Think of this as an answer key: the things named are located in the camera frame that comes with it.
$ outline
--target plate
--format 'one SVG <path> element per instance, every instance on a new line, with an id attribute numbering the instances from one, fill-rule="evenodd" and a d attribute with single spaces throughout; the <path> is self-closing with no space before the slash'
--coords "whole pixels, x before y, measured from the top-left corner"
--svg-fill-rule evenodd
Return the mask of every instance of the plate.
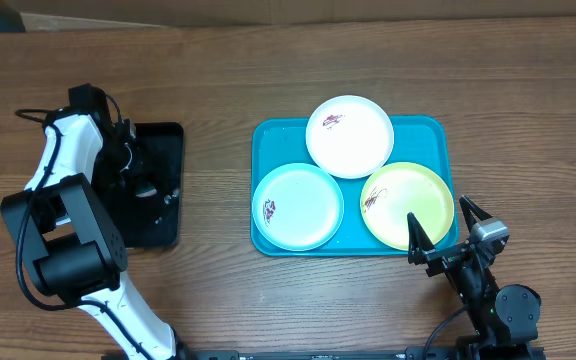
<path id="1" fill-rule="evenodd" d="M 453 223 L 455 206 L 446 183 L 419 164 L 386 165 L 368 178 L 361 192 L 361 216 L 379 241 L 408 250 L 409 212 L 433 244 L 441 240 Z"/>
<path id="2" fill-rule="evenodd" d="M 324 102 L 306 126 L 306 146 L 313 161 L 344 179 L 377 171 L 390 157 L 394 139 L 388 115 L 360 96 L 344 95 Z"/>
<path id="3" fill-rule="evenodd" d="M 266 175 L 252 199 L 259 232 L 275 246 L 306 251 L 325 244 L 343 219 L 341 189 L 328 173 L 310 164 L 287 164 Z"/>

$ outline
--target wood grain surface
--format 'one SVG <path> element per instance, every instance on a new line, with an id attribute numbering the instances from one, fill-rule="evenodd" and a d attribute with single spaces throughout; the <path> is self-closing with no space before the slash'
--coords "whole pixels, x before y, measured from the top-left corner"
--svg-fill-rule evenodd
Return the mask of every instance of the wood grain surface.
<path id="1" fill-rule="evenodd" d="M 444 125 L 455 192 L 510 226 L 499 285 L 538 291 L 536 344 L 576 359 L 576 18 L 0 35 L 0 201 L 44 147 L 13 111 L 66 105 L 85 82 L 137 122 L 186 130 L 181 242 L 131 254 L 129 272 L 191 347 L 401 349 L 458 307 L 444 278 L 403 258 L 272 258 L 250 241 L 255 127 L 357 94 Z M 0 359 L 118 350 L 83 312 L 33 308 L 13 261 L 0 217 Z M 462 318 L 437 342 L 471 333 Z"/>

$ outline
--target white arm segment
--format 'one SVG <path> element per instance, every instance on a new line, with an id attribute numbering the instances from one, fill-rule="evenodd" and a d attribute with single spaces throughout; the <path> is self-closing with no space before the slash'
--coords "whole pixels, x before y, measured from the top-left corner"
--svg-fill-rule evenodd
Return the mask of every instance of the white arm segment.
<path id="1" fill-rule="evenodd" d="M 155 360 L 168 360 L 176 355 L 175 335 L 170 325 L 161 321 L 141 297 L 128 273 L 120 274 L 119 288 L 115 291 L 103 289 L 81 298 L 105 303 L 121 321 L 132 338 L 141 344 L 144 351 Z M 92 315 L 110 333 L 124 350 L 128 358 L 145 359 L 130 345 L 108 315 L 96 306 L 82 305 L 81 310 Z"/>
<path id="2" fill-rule="evenodd" d="M 90 115 L 74 114 L 55 121 L 54 125 L 61 132 L 61 146 L 52 174 L 44 187 L 59 183 L 66 176 L 83 173 L 92 182 L 92 170 L 95 158 L 103 145 L 103 138 Z M 55 130 L 46 127 L 46 147 L 41 155 L 39 167 L 35 176 L 26 184 L 26 188 L 35 189 L 44 175 L 44 168 L 48 165 L 50 156 L 55 150 Z"/>

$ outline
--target tray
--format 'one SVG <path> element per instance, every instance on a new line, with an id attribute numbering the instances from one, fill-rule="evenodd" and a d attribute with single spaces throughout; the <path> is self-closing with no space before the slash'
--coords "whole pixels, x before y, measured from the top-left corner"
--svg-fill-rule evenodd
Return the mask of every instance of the tray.
<path id="1" fill-rule="evenodd" d="M 444 129 L 435 119 L 425 115 L 391 115 L 395 130 L 395 145 L 386 164 L 399 161 L 414 162 L 437 173 L 455 197 L 450 173 L 450 161 Z M 269 119 L 257 126 L 252 136 L 252 174 L 250 198 L 257 184 L 273 169 L 290 163 L 313 164 L 306 148 L 308 118 Z M 337 233 L 326 244 L 309 251 L 295 252 L 280 249 L 266 240 L 250 218 L 250 238 L 259 251 L 270 256 L 370 256 L 405 255 L 375 238 L 364 224 L 359 198 L 368 177 L 361 179 L 335 178 L 344 195 L 344 219 Z M 436 245 L 438 249 L 457 242 L 459 228 L 457 211 L 446 236 Z"/>

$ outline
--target table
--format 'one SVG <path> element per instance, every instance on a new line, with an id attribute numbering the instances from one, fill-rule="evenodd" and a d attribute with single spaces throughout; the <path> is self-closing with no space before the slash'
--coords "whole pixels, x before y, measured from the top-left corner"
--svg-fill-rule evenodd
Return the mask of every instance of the table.
<path id="1" fill-rule="evenodd" d="M 510 227 L 497 282 L 538 291 L 536 345 L 576 359 L 576 18 L 0 34 L 0 201 L 44 147 L 13 111 L 66 105 L 85 82 L 137 122 L 185 128 L 181 242 L 131 254 L 129 273 L 191 347 L 401 349 L 459 306 L 403 258 L 271 258 L 250 242 L 255 126 L 357 94 L 444 125 L 456 194 Z M 0 359 L 118 349 L 83 312 L 33 308 L 13 262 L 0 217 Z M 437 344 L 471 333 L 464 317 Z"/>

